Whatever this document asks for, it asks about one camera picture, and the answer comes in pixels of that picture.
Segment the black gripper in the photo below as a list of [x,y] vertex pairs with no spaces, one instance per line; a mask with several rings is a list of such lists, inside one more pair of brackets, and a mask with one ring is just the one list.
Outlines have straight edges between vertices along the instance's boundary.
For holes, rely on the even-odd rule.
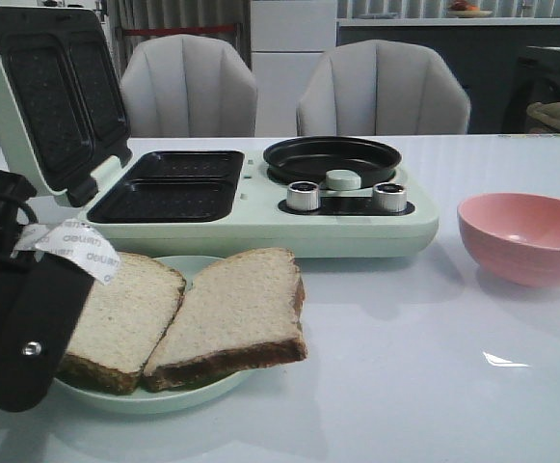
[[[26,177],[0,170],[0,410],[7,412],[43,400],[93,285],[109,285],[120,269],[117,251],[90,224],[32,225],[37,215],[27,201],[36,194]],[[30,225],[20,240],[19,211]]]

